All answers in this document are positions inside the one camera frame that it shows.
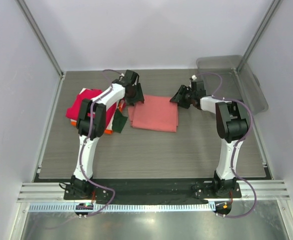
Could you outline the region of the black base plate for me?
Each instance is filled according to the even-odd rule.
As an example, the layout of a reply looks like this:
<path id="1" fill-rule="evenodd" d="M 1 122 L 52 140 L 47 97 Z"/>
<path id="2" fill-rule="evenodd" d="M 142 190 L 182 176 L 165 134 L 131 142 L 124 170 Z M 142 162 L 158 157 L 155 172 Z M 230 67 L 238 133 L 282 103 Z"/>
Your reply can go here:
<path id="1" fill-rule="evenodd" d="M 211 178 L 95 178 L 97 185 L 72 179 L 60 182 L 64 200 L 91 200 L 106 204 L 112 199 L 114 205 L 184 205 L 203 204 L 206 199 L 240 199 L 242 192 L 238 183 L 232 188 L 217 189 Z"/>

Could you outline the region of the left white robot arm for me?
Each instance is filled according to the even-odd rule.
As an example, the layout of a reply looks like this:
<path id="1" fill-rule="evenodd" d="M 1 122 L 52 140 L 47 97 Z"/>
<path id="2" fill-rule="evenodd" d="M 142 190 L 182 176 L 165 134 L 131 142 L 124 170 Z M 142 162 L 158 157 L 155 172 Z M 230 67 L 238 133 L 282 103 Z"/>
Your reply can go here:
<path id="1" fill-rule="evenodd" d="M 145 101 L 139 78 L 137 72 L 126 70 L 101 94 L 82 100 L 76 121 L 79 135 L 77 164 L 70 183 L 66 183 L 63 188 L 65 200 L 89 199 L 96 187 L 112 190 L 93 182 L 95 152 L 107 127 L 107 110 L 121 100 L 132 106 Z"/>

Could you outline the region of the aluminium frame rail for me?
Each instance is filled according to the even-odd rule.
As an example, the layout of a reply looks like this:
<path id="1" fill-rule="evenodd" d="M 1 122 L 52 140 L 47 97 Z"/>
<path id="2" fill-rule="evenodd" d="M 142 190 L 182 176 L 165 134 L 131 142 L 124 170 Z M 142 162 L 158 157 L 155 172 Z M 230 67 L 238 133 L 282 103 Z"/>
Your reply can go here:
<path id="1" fill-rule="evenodd" d="M 17 197 L 17 202 L 59 202 L 64 200 L 64 193 L 65 190 L 56 182 L 23 183 Z"/>

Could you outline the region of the magenta t shirt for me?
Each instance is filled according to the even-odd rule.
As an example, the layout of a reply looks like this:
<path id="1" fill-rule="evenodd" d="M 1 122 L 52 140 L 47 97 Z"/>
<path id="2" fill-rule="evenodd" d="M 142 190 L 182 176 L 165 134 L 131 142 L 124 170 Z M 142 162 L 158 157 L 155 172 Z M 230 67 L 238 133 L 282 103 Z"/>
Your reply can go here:
<path id="1" fill-rule="evenodd" d="M 76 126 L 77 122 L 80 119 L 80 114 L 84 114 L 84 110 L 87 111 L 87 117 L 89 118 L 91 116 L 90 113 L 90 106 L 92 104 L 92 98 L 88 99 L 81 99 L 80 95 L 78 94 L 76 96 L 76 99 L 71 107 L 69 107 L 66 111 L 65 116 L 71 120 L 75 120 Z"/>

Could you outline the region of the clear plastic bin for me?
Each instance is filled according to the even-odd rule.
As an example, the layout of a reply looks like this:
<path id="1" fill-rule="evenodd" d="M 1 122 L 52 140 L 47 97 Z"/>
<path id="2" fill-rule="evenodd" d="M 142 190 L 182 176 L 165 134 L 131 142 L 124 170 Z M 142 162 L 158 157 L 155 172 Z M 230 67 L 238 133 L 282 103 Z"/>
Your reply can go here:
<path id="1" fill-rule="evenodd" d="M 243 101 L 253 115 L 269 109 L 258 78 L 241 55 L 200 57 L 196 66 L 198 73 L 211 72 L 222 77 L 218 97 Z"/>

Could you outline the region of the green t shirt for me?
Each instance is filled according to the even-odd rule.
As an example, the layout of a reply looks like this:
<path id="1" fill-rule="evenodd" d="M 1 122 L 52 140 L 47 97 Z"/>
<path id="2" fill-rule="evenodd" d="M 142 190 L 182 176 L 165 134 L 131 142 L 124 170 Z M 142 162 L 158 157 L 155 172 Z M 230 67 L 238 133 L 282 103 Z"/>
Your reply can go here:
<path id="1" fill-rule="evenodd" d="M 112 121 L 112 131 L 116 133 L 121 133 L 128 120 L 127 116 L 124 116 L 119 109 L 116 109 L 113 121 Z"/>

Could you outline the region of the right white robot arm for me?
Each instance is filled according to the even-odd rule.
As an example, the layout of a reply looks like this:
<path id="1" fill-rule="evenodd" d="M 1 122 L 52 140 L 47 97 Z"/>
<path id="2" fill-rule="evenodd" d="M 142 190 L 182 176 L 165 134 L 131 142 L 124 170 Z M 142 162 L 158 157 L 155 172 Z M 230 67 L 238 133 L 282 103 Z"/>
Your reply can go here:
<path id="1" fill-rule="evenodd" d="M 236 188 L 238 156 L 243 141 L 252 129 L 250 109 L 236 99 L 207 95 L 204 84 L 195 80 L 190 82 L 190 86 L 181 85 L 170 102 L 181 108 L 194 106 L 215 114 L 221 149 L 212 184 L 207 189 L 218 198 L 227 196 Z"/>

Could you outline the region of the salmon pink t shirt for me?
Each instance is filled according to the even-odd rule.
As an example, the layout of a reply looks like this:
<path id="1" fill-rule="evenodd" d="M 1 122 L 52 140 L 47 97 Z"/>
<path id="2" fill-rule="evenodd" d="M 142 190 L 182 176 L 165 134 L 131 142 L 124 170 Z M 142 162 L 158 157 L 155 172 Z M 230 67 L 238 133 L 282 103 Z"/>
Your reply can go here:
<path id="1" fill-rule="evenodd" d="M 144 95 L 144 102 L 129 106 L 128 117 L 133 128 L 175 133 L 179 125 L 178 105 L 170 97 Z"/>

